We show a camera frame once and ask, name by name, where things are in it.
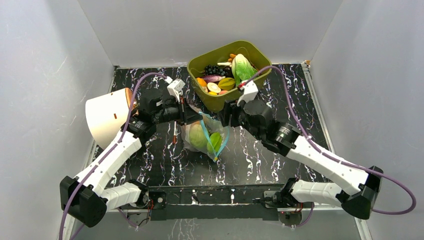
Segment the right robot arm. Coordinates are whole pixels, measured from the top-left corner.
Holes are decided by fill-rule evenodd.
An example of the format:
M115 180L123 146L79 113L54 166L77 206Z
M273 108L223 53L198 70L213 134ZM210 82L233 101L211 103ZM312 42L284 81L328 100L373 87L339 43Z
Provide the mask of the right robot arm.
M354 167L303 136L295 126L278 118L263 101L227 100L218 113L223 126L242 127L271 152L302 163L330 183L289 180L280 192L288 207L314 202L341 207L351 216L368 220L381 189L382 170Z

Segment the toy pineapple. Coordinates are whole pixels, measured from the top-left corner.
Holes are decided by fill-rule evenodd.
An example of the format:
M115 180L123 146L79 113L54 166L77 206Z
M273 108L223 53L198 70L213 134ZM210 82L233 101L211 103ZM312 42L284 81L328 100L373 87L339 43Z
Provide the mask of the toy pineapple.
M196 122L196 124L208 127L209 119L206 116L203 116L202 120Z

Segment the green toy star fruit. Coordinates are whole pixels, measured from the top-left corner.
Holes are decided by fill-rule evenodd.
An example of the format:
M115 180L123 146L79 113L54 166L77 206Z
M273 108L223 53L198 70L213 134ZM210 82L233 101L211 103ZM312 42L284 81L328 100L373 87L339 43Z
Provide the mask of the green toy star fruit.
M222 145L222 136L219 132L214 132L209 136L210 142L207 143L207 152L214 156L217 154Z

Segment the white toy mushroom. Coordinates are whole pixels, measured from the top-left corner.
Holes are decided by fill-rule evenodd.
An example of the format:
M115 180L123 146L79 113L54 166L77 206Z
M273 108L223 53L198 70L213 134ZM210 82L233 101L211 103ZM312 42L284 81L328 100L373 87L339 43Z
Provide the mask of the white toy mushroom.
M232 62L231 61L226 61L226 62L218 62L217 63L218 66L222 66L222 67L232 67Z

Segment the clear zip top bag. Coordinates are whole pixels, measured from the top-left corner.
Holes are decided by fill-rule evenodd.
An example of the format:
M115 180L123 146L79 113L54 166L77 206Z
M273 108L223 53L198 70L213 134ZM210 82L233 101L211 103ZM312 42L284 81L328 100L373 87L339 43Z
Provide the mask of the clear zip top bag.
M182 133L182 140L183 140L183 147L191 152L200 152L203 154L206 154L213 162L216 162L219 158L219 156L221 155L221 153L223 152L225 146L227 145L229 138L230 138L230 128L228 126L222 126L221 122L219 120L213 119L209 114L204 113L200 110L199 112L202 116L205 116L209 119L209 123L207 124L207 127L205 127L204 125L202 125L204 134L206 136L206 139L208 142L210 142L210 135L212 133L220 133L221 137L222 137L222 143L221 143L221 147L219 149L219 152L216 153L215 155L209 155L208 151L207 151L207 144L206 144L206 148L203 150L197 150L196 148L192 147L190 145L189 142L189 129L190 129L190 124L188 125L184 125L181 129L181 133Z

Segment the green toy cabbage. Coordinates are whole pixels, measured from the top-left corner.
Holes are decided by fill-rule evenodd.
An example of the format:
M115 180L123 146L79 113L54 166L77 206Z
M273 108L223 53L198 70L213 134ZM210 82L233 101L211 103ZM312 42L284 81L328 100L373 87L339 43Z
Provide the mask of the green toy cabbage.
M191 124L189 126L188 140L190 145L199 151L206 148L208 140L201 124Z

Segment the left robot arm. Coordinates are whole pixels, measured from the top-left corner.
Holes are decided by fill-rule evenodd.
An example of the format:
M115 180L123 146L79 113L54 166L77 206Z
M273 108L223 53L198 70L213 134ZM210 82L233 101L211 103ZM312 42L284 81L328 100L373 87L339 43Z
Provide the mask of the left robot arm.
M92 98L85 104L89 130L103 151L76 176L64 177L59 191L63 214L89 228L111 210L125 205L144 208L149 203L148 188L136 180L112 188L107 184L151 139L158 124L175 121L188 125L202 119L182 97L168 93L153 102L151 111L144 111L135 103L133 92L123 88Z

